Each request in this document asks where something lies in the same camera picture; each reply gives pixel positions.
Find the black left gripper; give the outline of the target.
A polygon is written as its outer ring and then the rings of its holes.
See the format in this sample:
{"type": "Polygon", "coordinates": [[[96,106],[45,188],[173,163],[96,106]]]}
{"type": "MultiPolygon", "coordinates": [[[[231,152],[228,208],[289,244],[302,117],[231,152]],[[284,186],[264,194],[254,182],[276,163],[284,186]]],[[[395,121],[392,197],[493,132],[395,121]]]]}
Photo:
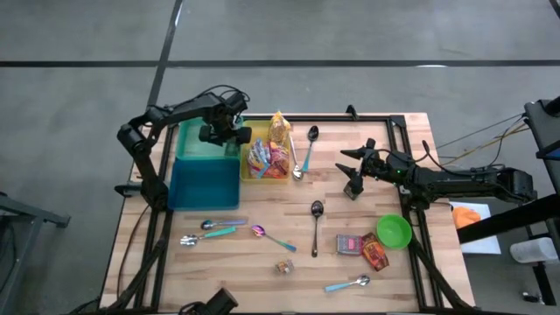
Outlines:
{"type": "Polygon", "coordinates": [[[222,146],[226,142],[247,144],[252,135],[250,127],[239,126],[241,113],[248,108],[245,94],[234,92],[224,98],[214,93],[200,97],[206,103],[202,116],[205,123],[199,130],[201,142],[222,146]]]}

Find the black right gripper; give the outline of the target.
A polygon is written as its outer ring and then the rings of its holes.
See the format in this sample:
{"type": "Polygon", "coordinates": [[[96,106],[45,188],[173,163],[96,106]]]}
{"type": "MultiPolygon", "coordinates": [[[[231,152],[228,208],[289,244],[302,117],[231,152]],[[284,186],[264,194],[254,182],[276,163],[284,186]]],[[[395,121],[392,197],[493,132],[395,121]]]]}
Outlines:
{"type": "Polygon", "coordinates": [[[406,172],[411,167],[411,158],[408,155],[400,151],[376,149],[375,146],[376,141],[369,138],[359,149],[340,151],[345,156],[360,160],[358,168],[335,164],[349,178],[347,183],[359,186],[361,192],[364,190],[365,177],[398,186],[403,183],[406,172]]]}

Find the blue-striped low-sodium ramen packet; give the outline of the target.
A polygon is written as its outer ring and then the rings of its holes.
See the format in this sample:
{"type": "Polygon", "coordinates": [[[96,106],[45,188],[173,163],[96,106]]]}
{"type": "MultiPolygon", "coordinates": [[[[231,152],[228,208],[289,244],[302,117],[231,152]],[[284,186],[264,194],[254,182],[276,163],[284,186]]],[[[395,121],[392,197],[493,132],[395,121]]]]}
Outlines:
{"type": "Polygon", "coordinates": [[[254,179],[261,179],[271,167],[269,147],[261,138],[257,138],[248,149],[247,164],[254,179]]]}

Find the yellow chicken ramen packet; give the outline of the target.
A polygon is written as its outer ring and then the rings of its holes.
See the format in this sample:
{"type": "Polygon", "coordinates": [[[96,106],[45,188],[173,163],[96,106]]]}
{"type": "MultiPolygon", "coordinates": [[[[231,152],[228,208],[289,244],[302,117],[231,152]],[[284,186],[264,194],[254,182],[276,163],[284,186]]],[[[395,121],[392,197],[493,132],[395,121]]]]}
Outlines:
{"type": "Polygon", "coordinates": [[[270,119],[268,139],[275,144],[285,146],[291,131],[290,123],[277,111],[270,119]]]}

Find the orange roast beef ramen packet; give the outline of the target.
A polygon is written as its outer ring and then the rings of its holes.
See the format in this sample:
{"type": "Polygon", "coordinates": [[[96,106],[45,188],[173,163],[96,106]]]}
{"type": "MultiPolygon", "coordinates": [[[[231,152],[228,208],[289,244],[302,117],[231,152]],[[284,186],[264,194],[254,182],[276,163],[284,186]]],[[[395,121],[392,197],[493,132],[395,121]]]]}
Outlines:
{"type": "Polygon", "coordinates": [[[265,178],[283,179],[290,170],[290,156],[287,147],[269,141],[267,143],[269,152],[269,167],[264,173],[265,178]]]}

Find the orange foil snack packet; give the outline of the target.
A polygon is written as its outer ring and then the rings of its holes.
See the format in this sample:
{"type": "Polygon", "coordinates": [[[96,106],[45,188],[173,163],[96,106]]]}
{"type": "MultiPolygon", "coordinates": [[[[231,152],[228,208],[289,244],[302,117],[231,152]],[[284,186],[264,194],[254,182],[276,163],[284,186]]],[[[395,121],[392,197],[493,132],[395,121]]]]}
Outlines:
{"type": "Polygon", "coordinates": [[[361,237],[361,254],[375,271],[383,270],[389,266],[389,259],[385,250],[374,233],[368,233],[361,237]]]}

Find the spoon with teal handle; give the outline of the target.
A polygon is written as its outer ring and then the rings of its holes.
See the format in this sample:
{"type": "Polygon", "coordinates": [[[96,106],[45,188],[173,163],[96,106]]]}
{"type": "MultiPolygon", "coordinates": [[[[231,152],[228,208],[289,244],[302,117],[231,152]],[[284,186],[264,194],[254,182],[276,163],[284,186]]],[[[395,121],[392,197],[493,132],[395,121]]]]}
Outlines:
{"type": "Polygon", "coordinates": [[[236,227],[228,227],[228,228],[223,228],[221,230],[206,233],[206,234],[202,234],[202,235],[189,234],[189,235],[183,236],[180,239],[179,242],[182,246],[193,247],[193,246],[196,246],[197,243],[200,240],[219,237],[219,236],[223,236],[223,235],[229,235],[229,234],[234,233],[235,231],[236,231],[236,227]]]}

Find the translucent yellow plastic bin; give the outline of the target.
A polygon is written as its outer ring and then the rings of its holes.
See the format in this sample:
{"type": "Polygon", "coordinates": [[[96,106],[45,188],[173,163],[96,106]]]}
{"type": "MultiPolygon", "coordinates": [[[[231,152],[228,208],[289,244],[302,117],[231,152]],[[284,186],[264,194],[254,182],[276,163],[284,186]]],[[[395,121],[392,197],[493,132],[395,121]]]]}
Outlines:
{"type": "Polygon", "coordinates": [[[262,185],[287,184],[291,176],[291,145],[289,144],[289,141],[286,141],[286,147],[288,150],[288,173],[280,178],[253,178],[250,174],[249,164],[247,162],[247,153],[249,152],[250,145],[257,138],[261,138],[264,142],[268,140],[270,120],[246,120],[243,122],[243,126],[250,127],[252,129],[252,134],[249,143],[242,144],[240,149],[241,181],[248,184],[262,184],[262,185]]]}

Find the plain silver spoon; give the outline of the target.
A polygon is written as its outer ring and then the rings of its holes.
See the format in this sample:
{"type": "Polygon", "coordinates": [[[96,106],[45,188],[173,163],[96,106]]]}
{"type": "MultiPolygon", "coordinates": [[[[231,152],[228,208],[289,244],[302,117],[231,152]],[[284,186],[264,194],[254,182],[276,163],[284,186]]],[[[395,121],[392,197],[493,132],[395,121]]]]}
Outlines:
{"type": "Polygon", "coordinates": [[[292,170],[292,177],[295,180],[301,180],[303,178],[304,174],[302,173],[302,170],[298,165],[296,148],[295,148],[295,144],[293,142],[292,136],[289,136],[289,140],[290,140],[291,155],[292,155],[293,161],[294,161],[294,167],[293,167],[293,170],[292,170]]]}

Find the all-black metal spoon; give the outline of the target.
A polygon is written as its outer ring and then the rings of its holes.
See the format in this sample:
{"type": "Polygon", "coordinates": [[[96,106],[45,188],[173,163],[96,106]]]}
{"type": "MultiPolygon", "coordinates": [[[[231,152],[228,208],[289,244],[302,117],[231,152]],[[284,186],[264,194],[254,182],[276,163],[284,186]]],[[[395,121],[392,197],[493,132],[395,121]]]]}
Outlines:
{"type": "Polygon", "coordinates": [[[311,256],[317,257],[318,256],[318,224],[319,218],[324,213],[324,205],[320,200],[315,200],[311,205],[311,214],[315,219],[315,226],[314,226],[314,237],[313,237],[313,244],[311,248],[311,256]]]}

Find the dark blue plastic bin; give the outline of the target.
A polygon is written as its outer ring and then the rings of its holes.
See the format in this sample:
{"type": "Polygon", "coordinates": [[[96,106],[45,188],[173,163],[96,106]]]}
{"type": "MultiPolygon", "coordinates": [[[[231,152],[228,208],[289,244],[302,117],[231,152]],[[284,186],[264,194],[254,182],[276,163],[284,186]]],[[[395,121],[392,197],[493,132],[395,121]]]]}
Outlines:
{"type": "Polygon", "coordinates": [[[167,200],[171,210],[234,210],[239,204],[238,158],[175,160],[167,200]]]}

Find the green plastic bowl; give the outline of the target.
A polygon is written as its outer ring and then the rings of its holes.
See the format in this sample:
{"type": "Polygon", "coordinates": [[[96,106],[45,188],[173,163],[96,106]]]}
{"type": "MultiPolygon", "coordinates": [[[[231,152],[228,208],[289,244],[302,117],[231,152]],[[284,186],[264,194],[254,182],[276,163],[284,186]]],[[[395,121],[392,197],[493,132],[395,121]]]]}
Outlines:
{"type": "Polygon", "coordinates": [[[381,243],[390,249],[404,249],[412,239],[412,227],[396,214],[383,215],[377,222],[376,232],[381,243]]]}

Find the rectangular metal spice tin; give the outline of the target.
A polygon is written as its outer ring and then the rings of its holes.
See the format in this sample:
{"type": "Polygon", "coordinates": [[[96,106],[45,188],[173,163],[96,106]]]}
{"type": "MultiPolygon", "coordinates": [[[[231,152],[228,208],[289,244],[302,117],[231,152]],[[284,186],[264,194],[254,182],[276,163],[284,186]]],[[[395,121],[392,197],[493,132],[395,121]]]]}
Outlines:
{"type": "Polygon", "coordinates": [[[362,253],[362,238],[359,235],[337,234],[336,252],[343,256],[360,256],[362,253]]]}

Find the iridescent rainbow spoon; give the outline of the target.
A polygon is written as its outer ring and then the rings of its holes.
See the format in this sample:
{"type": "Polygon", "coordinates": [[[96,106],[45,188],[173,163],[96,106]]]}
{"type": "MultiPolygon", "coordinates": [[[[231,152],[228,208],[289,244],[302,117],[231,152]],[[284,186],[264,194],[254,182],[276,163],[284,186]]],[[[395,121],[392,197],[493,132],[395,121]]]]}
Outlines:
{"type": "Polygon", "coordinates": [[[251,227],[251,230],[252,230],[253,234],[257,237],[268,238],[268,239],[272,240],[274,243],[284,247],[285,249],[288,249],[290,252],[296,252],[297,251],[297,248],[295,246],[293,246],[293,245],[291,245],[287,242],[284,242],[284,241],[279,241],[278,239],[276,239],[276,238],[270,236],[269,234],[267,234],[265,229],[260,225],[253,225],[251,227]]]}

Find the white paper sheet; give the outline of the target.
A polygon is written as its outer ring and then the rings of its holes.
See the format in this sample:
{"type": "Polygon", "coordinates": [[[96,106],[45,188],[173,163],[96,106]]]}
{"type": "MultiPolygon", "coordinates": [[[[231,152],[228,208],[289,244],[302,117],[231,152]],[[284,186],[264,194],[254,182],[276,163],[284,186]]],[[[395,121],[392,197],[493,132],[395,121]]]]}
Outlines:
{"type": "MultiPolygon", "coordinates": [[[[487,204],[465,203],[452,201],[453,209],[468,209],[470,212],[476,213],[482,220],[490,218],[490,210],[487,204]]],[[[500,255],[501,248],[496,236],[489,236],[477,241],[471,241],[461,244],[464,254],[482,254],[482,255],[500,255]]]]}

